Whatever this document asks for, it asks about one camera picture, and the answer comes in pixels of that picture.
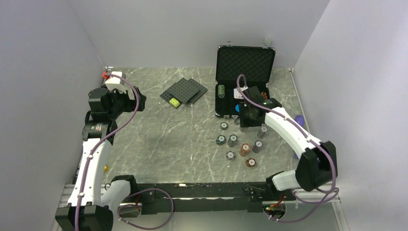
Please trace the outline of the purple-grey chip stack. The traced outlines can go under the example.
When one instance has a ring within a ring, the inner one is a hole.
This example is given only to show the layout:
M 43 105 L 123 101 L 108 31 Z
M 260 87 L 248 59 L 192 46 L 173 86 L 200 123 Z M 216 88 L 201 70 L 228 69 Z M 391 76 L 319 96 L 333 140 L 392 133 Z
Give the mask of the purple-grey chip stack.
M 266 126 L 261 126 L 257 132 L 257 137 L 260 139 L 264 138 L 267 131 L 268 131 L 268 128 Z

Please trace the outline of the dark green chip stack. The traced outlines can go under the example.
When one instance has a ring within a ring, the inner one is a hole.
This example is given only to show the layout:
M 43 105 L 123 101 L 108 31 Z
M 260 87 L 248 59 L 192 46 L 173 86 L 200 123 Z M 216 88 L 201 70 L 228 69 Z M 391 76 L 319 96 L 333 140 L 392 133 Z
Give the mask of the dark green chip stack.
M 227 141 L 227 146 L 233 148 L 234 146 L 236 146 L 237 141 L 238 141 L 238 136 L 235 134 L 231 134 Z

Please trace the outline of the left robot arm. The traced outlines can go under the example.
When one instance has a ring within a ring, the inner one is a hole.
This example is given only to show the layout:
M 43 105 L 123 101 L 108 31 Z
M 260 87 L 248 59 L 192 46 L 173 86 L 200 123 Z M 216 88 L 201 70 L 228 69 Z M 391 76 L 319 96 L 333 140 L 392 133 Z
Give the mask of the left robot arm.
M 134 99 L 127 90 L 108 90 L 106 86 L 88 93 L 90 110 L 82 130 L 83 153 L 77 179 L 67 204 L 55 213 L 63 231 L 110 231 L 121 202 L 137 198 L 137 183 L 131 175 L 116 176 L 108 189 L 102 189 L 107 156 L 118 130 L 116 119 L 123 112 L 142 112 L 145 107 L 146 96 L 138 88 L 132 93 Z

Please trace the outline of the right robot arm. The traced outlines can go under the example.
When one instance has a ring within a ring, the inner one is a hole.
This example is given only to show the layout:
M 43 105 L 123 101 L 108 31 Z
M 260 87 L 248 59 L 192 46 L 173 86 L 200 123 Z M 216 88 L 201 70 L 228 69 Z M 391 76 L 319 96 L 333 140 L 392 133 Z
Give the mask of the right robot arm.
M 279 199 L 285 190 L 310 192 L 338 176 L 336 148 L 322 142 L 301 127 L 275 99 L 265 99 L 258 87 L 240 91 L 245 102 L 240 105 L 241 127 L 266 125 L 277 132 L 293 149 L 299 162 L 295 170 L 282 171 L 266 179 L 266 196 Z

